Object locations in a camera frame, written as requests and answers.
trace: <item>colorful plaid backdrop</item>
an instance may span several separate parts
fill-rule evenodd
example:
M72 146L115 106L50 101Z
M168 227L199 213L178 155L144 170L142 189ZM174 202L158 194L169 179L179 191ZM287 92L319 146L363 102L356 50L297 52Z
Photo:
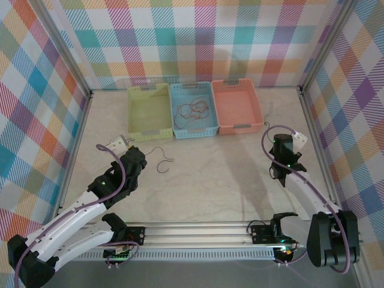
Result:
M307 63L307 66L305 66L304 72L301 75L301 78L300 78L300 81L298 83L298 86L302 86L303 85L304 80L307 77L308 72L312 69L313 62L315 61L315 59L319 55L325 40L330 35L330 33L332 33L332 25L334 24L337 16L339 15L340 10L341 10L343 4L345 3L345 1L346 0L338 0L337 1L337 4L336 4L334 10L332 11L331 16L328 18L328 21L327 21L327 23L325 25L325 28L324 28L324 30L323 30L323 32L322 32L322 34L321 34L321 36L320 36L316 46L315 46L315 48L312 51L312 54L311 54L311 57L310 57L310 59L309 59L309 61Z
M27 0L0 1L0 287L7 240L52 214L85 100Z
M169 83L250 77L256 86L296 86L338 2L44 1L96 89L159 77Z
M384 0L360 0L308 101L337 193L384 283Z

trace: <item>white table surface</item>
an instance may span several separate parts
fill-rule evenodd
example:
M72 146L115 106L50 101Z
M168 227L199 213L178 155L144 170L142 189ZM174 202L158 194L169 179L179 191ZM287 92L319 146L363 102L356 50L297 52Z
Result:
M258 89L257 93L265 121L288 125L309 137L295 89ZM128 136L127 103L126 91L96 91L65 208L110 167L112 157L95 145L107 144L120 134ZM134 142L144 153L161 146L175 161L163 163L161 169L168 167L169 171L160 174L156 166L162 159L161 151L148 155L138 189L108 212L118 214L126 222L270 220L276 212L289 211L306 215L296 197L269 176L271 162L260 146L265 128L256 134ZM286 131L276 129L270 136L277 133ZM311 139L301 152L300 162L326 195Z

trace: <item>pink basket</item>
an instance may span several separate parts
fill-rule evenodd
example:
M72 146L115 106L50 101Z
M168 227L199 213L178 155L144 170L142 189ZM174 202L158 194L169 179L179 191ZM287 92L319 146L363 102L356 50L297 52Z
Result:
M212 81L219 134L255 133L264 125L251 79Z

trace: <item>blue basket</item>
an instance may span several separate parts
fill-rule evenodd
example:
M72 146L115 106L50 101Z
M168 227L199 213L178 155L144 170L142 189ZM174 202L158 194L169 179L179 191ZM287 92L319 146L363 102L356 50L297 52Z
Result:
M185 119L178 113L181 106L182 114L189 115L189 106L183 104L205 101L208 108L203 113L192 113L204 117ZM218 130L218 122L212 86L210 82L196 82L188 84L172 84L170 86L170 105L173 119L173 131L176 139L215 136Z

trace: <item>plastic basket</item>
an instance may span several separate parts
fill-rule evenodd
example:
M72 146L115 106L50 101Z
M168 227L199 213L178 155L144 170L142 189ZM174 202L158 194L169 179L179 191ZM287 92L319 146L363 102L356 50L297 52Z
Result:
M212 81L219 134L255 133L264 117L251 79Z
M170 86L170 101L173 118L172 125L176 139L215 136L217 134L218 122L211 83L172 84ZM195 115L204 118L195 120L193 118L184 119L177 113L179 106L198 101L205 101L208 105L208 109L203 113L195 113Z
M136 141L173 137L168 84L128 88L128 133Z

